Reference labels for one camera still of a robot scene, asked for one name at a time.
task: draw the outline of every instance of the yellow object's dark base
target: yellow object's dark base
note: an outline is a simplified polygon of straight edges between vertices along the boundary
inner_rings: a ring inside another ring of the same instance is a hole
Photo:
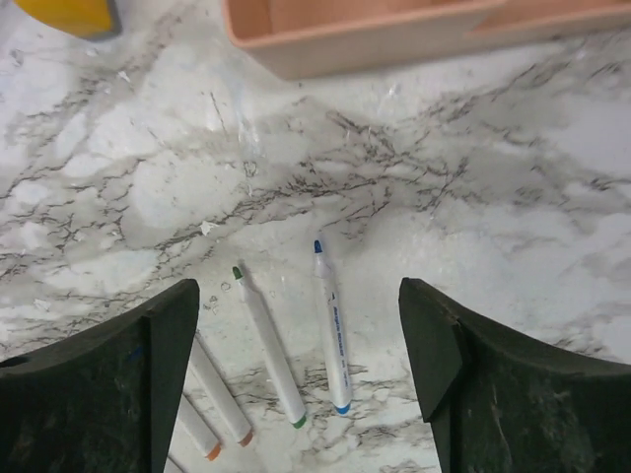
[[[56,30],[101,41],[122,31],[114,0],[15,0],[26,13]]]

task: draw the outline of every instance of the green marker tip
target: green marker tip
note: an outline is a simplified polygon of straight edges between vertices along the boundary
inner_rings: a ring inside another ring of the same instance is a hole
[[[303,418],[300,421],[298,421],[296,424],[292,424],[292,425],[294,426],[294,429],[299,429],[305,424],[306,421],[307,421],[307,414],[305,414]]]
[[[233,266],[233,274],[235,275],[235,279],[237,281],[239,281],[240,278],[244,276],[243,274],[241,274],[241,269],[239,269],[239,267],[237,266]]]

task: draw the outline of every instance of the blue end cap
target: blue end cap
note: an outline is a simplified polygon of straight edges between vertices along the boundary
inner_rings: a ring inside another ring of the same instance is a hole
[[[335,410],[337,411],[338,414],[343,416],[344,414],[346,414],[348,411],[351,410],[351,403],[349,402],[348,405],[344,407],[335,406]]]

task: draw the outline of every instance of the marble surface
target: marble surface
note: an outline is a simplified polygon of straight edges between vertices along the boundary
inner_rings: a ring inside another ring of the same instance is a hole
[[[631,363],[631,31],[284,83],[216,2],[141,0],[92,45],[2,3],[0,359],[195,278],[199,330],[255,426],[189,473],[439,472],[397,313],[404,276],[557,346]],[[355,389],[327,400],[322,229]],[[309,409],[294,431],[238,301],[243,261]]]

